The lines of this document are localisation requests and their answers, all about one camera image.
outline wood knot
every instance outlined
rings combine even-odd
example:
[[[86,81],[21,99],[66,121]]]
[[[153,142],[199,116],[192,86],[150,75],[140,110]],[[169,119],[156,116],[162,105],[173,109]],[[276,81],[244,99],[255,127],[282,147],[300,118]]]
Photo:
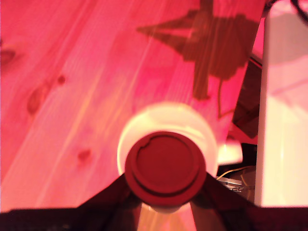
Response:
[[[65,77],[64,76],[59,76],[58,77],[58,84],[63,85],[65,83]]]
[[[86,149],[78,154],[78,159],[81,162],[86,161],[91,156],[91,149]]]
[[[1,51],[1,65],[6,65],[15,57],[16,52],[13,50],[3,50]]]
[[[27,102],[27,111],[33,116],[40,108],[40,106],[45,101],[48,93],[49,93],[50,87],[47,85],[43,85],[41,87],[38,87],[35,89]]]

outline wood grain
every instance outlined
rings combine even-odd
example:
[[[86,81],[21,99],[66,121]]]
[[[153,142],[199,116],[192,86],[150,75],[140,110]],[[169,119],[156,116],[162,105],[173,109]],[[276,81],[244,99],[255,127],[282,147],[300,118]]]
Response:
[[[1,210],[77,206],[104,189],[118,176],[121,130],[152,103],[190,105],[224,142],[263,6],[264,0],[4,1]],[[158,25],[189,11],[196,12],[194,25],[207,22],[205,40],[189,36],[194,28],[170,28],[189,38],[175,50],[171,37],[154,36]],[[138,31],[145,26],[153,31]],[[196,44],[188,49],[192,39],[203,52]]]

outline wire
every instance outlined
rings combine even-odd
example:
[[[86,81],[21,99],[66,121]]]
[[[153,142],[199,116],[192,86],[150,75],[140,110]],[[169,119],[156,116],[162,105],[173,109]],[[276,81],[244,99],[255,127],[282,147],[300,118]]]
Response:
[[[244,180],[244,177],[243,177],[242,174],[241,174],[241,179],[242,179],[244,185],[245,185],[246,187],[248,187],[248,184],[247,184],[246,181]],[[249,200],[249,197],[250,197],[250,189],[248,189],[247,200]]]
[[[248,184],[247,184],[247,183],[246,183],[246,181],[244,180],[243,175],[241,175],[241,179],[242,179],[242,181],[243,181],[244,185],[245,185],[245,186],[248,186]]]
[[[249,167],[254,167],[254,166],[245,166],[245,167],[240,167],[240,168],[236,168],[236,169],[232,169],[232,170],[226,171],[225,173],[221,174],[216,179],[219,180],[220,178],[222,178],[224,175],[228,174],[229,172],[235,172],[235,171],[243,170],[243,169],[246,169],[246,168],[249,168]]]

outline wooden table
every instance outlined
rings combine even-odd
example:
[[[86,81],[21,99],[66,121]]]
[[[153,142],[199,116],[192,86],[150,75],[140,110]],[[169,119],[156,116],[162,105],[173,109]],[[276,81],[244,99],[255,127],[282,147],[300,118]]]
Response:
[[[225,141],[265,0],[1,6],[1,211],[77,206],[118,176],[125,123],[190,105]]]

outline cup lid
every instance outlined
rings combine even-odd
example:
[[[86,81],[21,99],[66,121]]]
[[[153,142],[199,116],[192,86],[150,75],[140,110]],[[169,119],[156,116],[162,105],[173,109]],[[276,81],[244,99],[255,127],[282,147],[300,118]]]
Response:
[[[178,206],[201,189],[205,160],[189,138],[160,131],[134,144],[126,159],[125,176],[132,191],[146,204]]]

